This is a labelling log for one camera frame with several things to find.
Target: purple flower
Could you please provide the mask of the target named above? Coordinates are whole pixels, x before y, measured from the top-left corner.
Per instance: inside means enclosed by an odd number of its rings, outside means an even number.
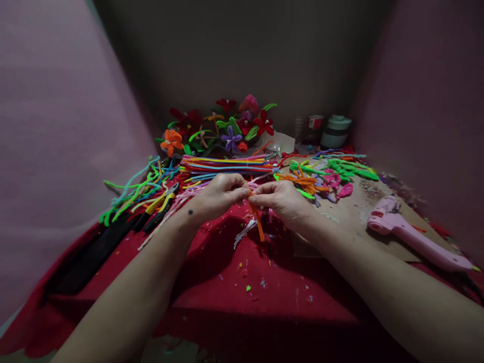
[[[242,140],[242,135],[234,135],[232,126],[229,126],[227,128],[227,133],[228,136],[222,135],[222,141],[227,143],[225,145],[225,151],[230,151],[230,148],[232,148],[232,152],[238,153],[237,142]]]
[[[247,111],[243,111],[241,114],[240,114],[240,118],[238,119],[239,122],[242,122],[244,120],[247,120],[247,121],[250,121],[252,120],[252,114],[249,110]]]

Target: forearm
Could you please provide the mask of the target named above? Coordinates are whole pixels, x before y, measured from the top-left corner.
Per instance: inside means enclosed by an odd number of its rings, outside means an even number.
[[[302,232],[351,284],[382,325],[422,361],[477,361],[484,310],[392,255],[314,216]]]
[[[128,359],[163,316],[198,227],[186,207],[174,214],[96,301],[53,361]]]

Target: gray wall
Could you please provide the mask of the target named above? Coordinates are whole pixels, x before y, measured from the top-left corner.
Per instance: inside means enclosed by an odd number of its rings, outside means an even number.
[[[109,0],[96,6],[117,54],[163,126],[171,106],[276,102],[298,114],[349,111],[390,1]]]

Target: pipe cleaner flower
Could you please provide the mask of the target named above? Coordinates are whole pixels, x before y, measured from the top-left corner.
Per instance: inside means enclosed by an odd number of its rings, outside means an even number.
[[[238,144],[238,149],[241,153],[245,153],[247,151],[247,144],[244,141],[240,141]]]
[[[222,135],[222,141],[227,143],[225,145],[225,151],[230,151],[230,148],[232,148],[232,152],[239,152],[237,143],[242,140],[242,135],[234,135],[232,126],[227,127],[227,133],[228,136]]]
[[[202,128],[203,128],[203,125],[200,125],[199,133],[198,133],[198,135],[195,136],[195,139],[200,140],[200,144],[202,144],[202,146],[205,149],[208,149],[208,145],[205,142],[205,139],[216,139],[217,137],[216,136],[205,136],[205,130],[202,130]]]
[[[218,126],[217,126],[217,119],[218,118],[225,120],[224,116],[218,115],[216,112],[212,112],[211,116],[204,117],[203,120],[213,121],[213,123],[215,124],[215,129],[217,130],[217,135],[220,136],[220,133],[218,131]]]
[[[249,111],[244,111],[237,121],[238,128],[242,131],[244,136],[247,135],[249,130],[255,125],[255,123],[251,122],[251,119],[252,114]]]
[[[237,102],[235,102],[234,100],[228,100],[227,101],[225,98],[221,98],[220,100],[218,100],[215,103],[218,104],[219,106],[222,106],[223,111],[225,112],[226,116],[229,116],[228,113],[231,110],[233,110],[234,112],[237,112],[237,107],[235,106],[237,104]]]
[[[188,113],[181,113],[176,108],[170,108],[170,114],[178,120],[178,132],[180,135],[193,135],[196,132],[196,128],[192,129],[192,126],[203,124],[202,117],[198,114],[198,110],[194,109]]]
[[[257,105],[257,100],[253,95],[248,95],[238,108],[239,111],[244,111],[247,109],[254,113],[256,113],[259,109],[259,105]]]
[[[182,136],[175,130],[165,130],[165,141],[160,146],[168,149],[168,156],[173,156],[174,147],[183,149]]]
[[[260,137],[265,131],[271,136],[274,135],[274,129],[271,127],[274,121],[271,118],[267,119],[267,112],[265,110],[261,111],[261,118],[255,118],[254,122],[259,126],[257,137]]]

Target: left hand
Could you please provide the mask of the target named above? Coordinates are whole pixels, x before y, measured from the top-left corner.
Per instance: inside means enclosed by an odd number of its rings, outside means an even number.
[[[247,199],[250,191],[242,175],[219,174],[183,209],[199,223],[205,223],[220,217],[235,203]]]

